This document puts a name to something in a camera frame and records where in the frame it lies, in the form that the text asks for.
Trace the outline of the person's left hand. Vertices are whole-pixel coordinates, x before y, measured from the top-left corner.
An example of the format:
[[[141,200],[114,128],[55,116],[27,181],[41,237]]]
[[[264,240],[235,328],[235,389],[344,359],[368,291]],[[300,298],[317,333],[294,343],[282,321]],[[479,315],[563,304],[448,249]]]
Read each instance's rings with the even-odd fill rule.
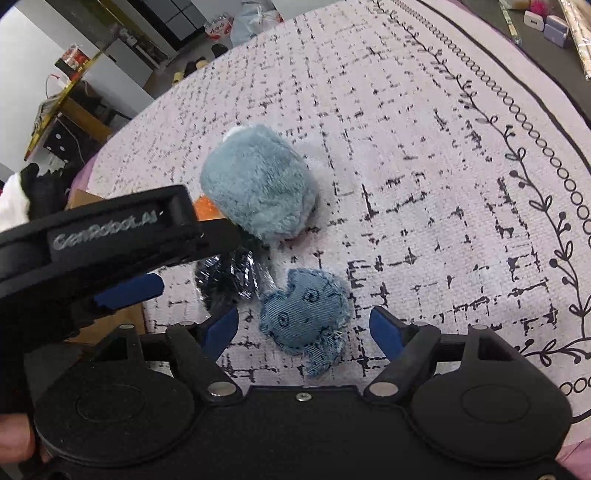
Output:
[[[0,416],[0,461],[12,464],[29,460],[36,449],[36,440],[26,414]]]

